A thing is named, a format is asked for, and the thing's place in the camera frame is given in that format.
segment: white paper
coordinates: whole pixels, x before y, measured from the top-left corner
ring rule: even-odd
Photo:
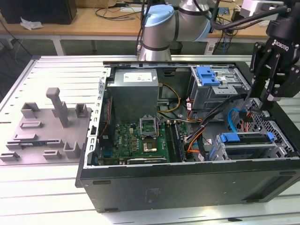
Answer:
[[[27,20],[24,20],[22,17],[21,17],[21,21],[22,22],[20,23],[20,25],[28,30],[43,28],[41,22],[27,21]]]
[[[124,82],[152,82],[151,73],[124,73]]]

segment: wooden desk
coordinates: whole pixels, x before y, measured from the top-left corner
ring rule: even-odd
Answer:
[[[220,6],[234,8],[233,3],[221,2]],[[114,17],[125,15],[128,12],[107,12],[105,16]],[[70,25],[43,24],[44,28],[37,30],[27,30],[19,24],[7,24],[3,17],[6,28],[19,39],[50,39],[53,41],[58,55],[65,55],[65,51],[60,43],[61,40],[92,40],[93,49],[96,49],[94,40],[136,40],[140,28],[140,14],[131,15],[132,20],[110,21],[95,15],[92,8],[78,8],[77,16]],[[231,15],[224,15],[225,19],[231,19]],[[265,27],[259,25],[252,26],[245,30],[240,30],[232,39],[233,42],[261,41],[267,38]],[[209,34],[204,40],[208,42],[206,54],[212,54],[215,43],[221,37],[221,31]],[[0,26],[0,38],[9,39],[11,36]]]

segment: black cable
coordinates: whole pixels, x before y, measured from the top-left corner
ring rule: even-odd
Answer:
[[[217,2],[215,4],[215,8],[212,12],[211,20],[210,20],[210,25],[212,26],[213,29],[216,29],[216,30],[235,30],[236,26],[239,26],[239,25],[242,25],[242,24],[254,21],[254,20],[259,20],[259,19],[262,19],[262,18],[270,16],[270,15],[283,14],[283,13],[286,13],[286,11],[287,11],[286,6],[280,6],[275,9],[271,9],[269,11],[263,12],[263,13],[258,13],[253,16],[245,17],[243,19],[234,21],[234,22],[226,24],[226,25],[220,25],[214,21],[215,20],[214,18],[216,18],[217,14],[218,14],[219,3],[220,3],[220,0],[217,0]]]
[[[176,120],[176,119],[178,119],[178,118],[171,118],[171,117],[167,116],[166,114],[164,114],[162,112],[158,112],[158,114],[161,114],[162,116],[166,117],[169,120]]]
[[[201,136],[202,136],[202,139],[204,139],[204,140],[206,141],[207,144],[210,144],[210,145],[211,145],[211,143],[210,143],[205,137],[203,137],[203,135],[201,135]]]
[[[6,28],[6,26],[3,24],[2,20],[0,19],[0,23],[2,24],[2,26],[4,27],[4,29],[10,34],[10,36],[12,36],[19,44],[20,46],[22,46],[22,48],[30,55],[32,56],[32,54],[22,45],[22,43],[15,38],[15,36]]]
[[[202,132],[205,126],[209,123],[209,121],[212,120],[219,113],[223,112],[224,108],[227,107],[229,103],[246,97],[247,97],[247,93],[241,93],[236,96],[231,96],[227,98],[225,101],[223,101],[222,103],[220,103],[219,105],[217,105],[205,116],[205,118],[201,121],[199,125],[199,129],[195,131],[189,139],[193,140],[195,136],[197,136],[200,132]]]
[[[255,21],[255,22],[249,23],[248,25],[245,25],[245,26],[243,26],[243,27],[236,27],[236,28],[234,28],[233,30],[242,30],[242,29],[246,29],[246,28],[248,28],[248,27],[251,27],[251,26],[253,26],[253,25],[255,25],[255,24],[260,23],[261,21],[262,21],[262,20],[257,20],[257,21]]]
[[[204,11],[200,8],[200,6],[198,5],[197,0],[193,0],[193,2],[194,2],[194,4],[196,5],[196,7],[199,9],[200,12],[204,12]],[[205,18],[208,19],[209,21],[211,20],[211,18],[210,18],[208,15],[204,14],[203,16],[205,16]]]
[[[133,15],[133,14],[139,13],[139,12],[134,12],[134,13],[126,14],[126,15],[119,15],[119,16],[115,16],[115,17],[107,17],[107,16],[103,16],[103,15],[99,15],[99,14],[98,14],[98,12],[99,12],[100,10],[102,10],[102,9],[105,9],[105,8],[99,8],[98,10],[96,10],[96,12],[95,12],[96,16],[99,16],[99,17],[101,17],[101,18],[108,19],[108,20],[110,20],[110,19],[112,19],[112,20],[113,20],[113,19],[119,19],[119,18],[126,17],[126,16],[128,16],[128,15]]]
[[[146,19],[147,19],[148,12],[149,12],[149,10],[150,10],[151,4],[152,4],[152,0],[148,0],[146,12],[145,12],[144,17],[143,17],[143,19],[142,19],[142,24],[141,24],[139,33],[138,33],[137,38],[136,38],[136,46],[135,46],[135,54],[136,54],[136,55],[137,55],[137,47],[138,47],[138,44],[139,44],[139,42],[142,40],[143,35],[144,35],[144,27],[145,27]]]
[[[205,148],[204,148],[204,143],[203,143],[202,138],[203,138],[202,134],[197,138],[199,153],[204,157],[204,160],[207,161],[207,155],[205,153]]]
[[[175,118],[179,119],[179,117],[174,113],[176,110],[178,110],[178,108],[175,109],[174,111],[169,112],[169,113],[172,113],[173,116],[175,116]]]

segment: cable on desk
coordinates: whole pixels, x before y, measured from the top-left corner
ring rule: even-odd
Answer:
[[[99,5],[99,4],[102,5],[103,8],[99,8],[99,9],[96,10],[95,7],[96,7],[96,5]],[[105,7],[105,5],[102,4],[102,3],[100,3],[100,2],[94,4],[94,7],[93,7],[96,16],[104,18],[104,19],[107,19],[107,20],[112,20],[112,21],[133,20],[134,18],[129,17],[129,15],[135,15],[138,19],[140,19],[137,16],[137,13],[139,13],[139,12],[136,12],[132,7],[122,7],[122,8],[119,8],[118,10],[116,10],[116,11],[111,11],[110,8],[113,8],[113,7]],[[126,15],[115,16],[115,17],[107,17],[107,16],[105,16],[107,12],[115,13],[115,12],[118,12],[118,11],[122,10],[123,8],[131,8],[132,11],[133,11],[133,13],[129,13],[129,14],[126,14]],[[105,13],[103,15],[98,14],[98,12],[100,10],[103,10],[103,9],[105,9]]]
[[[32,54],[27,50],[27,48],[24,47],[24,45],[22,45],[22,43],[17,39],[15,38],[15,36],[6,28],[6,26],[4,25],[4,23],[2,22],[2,20],[0,19],[0,23],[2,24],[2,26],[4,27],[4,29],[7,31],[7,33],[10,34],[10,36],[12,36],[19,44],[20,46],[22,46],[22,48],[30,55],[32,56]]]

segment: yellow wire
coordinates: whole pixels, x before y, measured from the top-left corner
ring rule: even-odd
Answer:
[[[172,112],[172,111],[178,109],[178,107],[180,106],[180,97],[179,97],[179,95],[177,94],[177,92],[176,92],[173,88],[171,88],[169,85],[163,83],[163,86],[167,86],[168,88],[170,88],[170,89],[176,94],[176,96],[177,96],[177,98],[178,98],[178,103],[177,103],[177,105],[176,105],[175,108],[173,108],[173,109],[168,109],[168,110],[160,110],[160,111],[158,111],[158,113],[168,113],[168,112]]]

